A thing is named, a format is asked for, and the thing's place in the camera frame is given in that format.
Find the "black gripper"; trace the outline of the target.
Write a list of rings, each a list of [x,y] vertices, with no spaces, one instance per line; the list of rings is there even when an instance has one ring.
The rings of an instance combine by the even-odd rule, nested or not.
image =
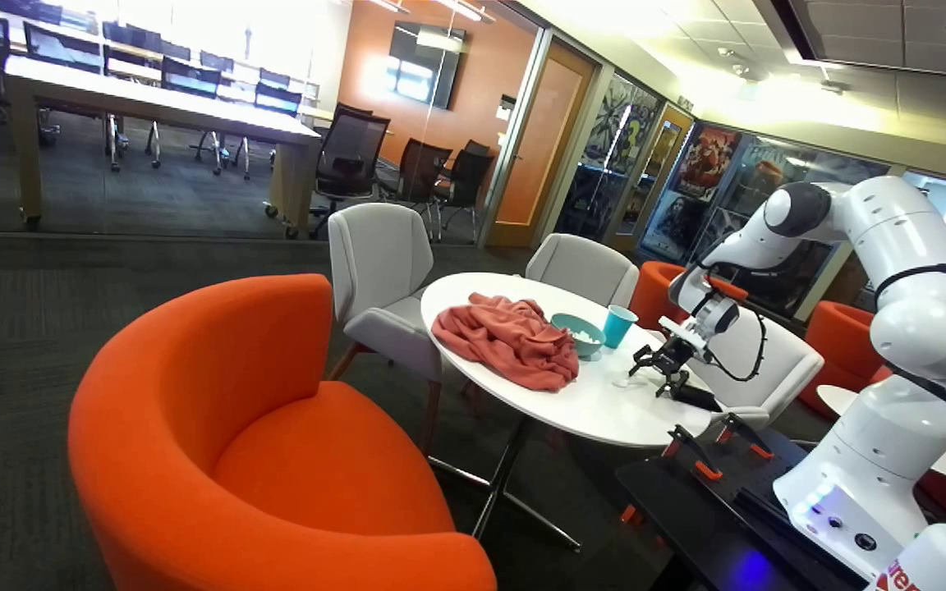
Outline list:
[[[634,362],[629,377],[637,377],[649,369],[656,369],[665,376],[665,384],[656,389],[656,398],[676,398],[687,392],[690,376],[680,373],[696,355],[696,346],[669,334],[660,350],[653,350],[645,362]]]

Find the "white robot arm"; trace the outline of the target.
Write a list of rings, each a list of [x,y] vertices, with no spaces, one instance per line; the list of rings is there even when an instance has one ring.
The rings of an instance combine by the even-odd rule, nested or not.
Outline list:
[[[773,481],[785,521],[880,591],[946,591],[946,521],[915,498],[946,454],[946,225],[894,176],[852,187],[785,184],[673,283],[684,310],[637,362],[665,376],[715,359],[741,307],[715,268],[773,270],[805,241],[852,245],[873,289],[870,346],[887,376],[805,461]]]

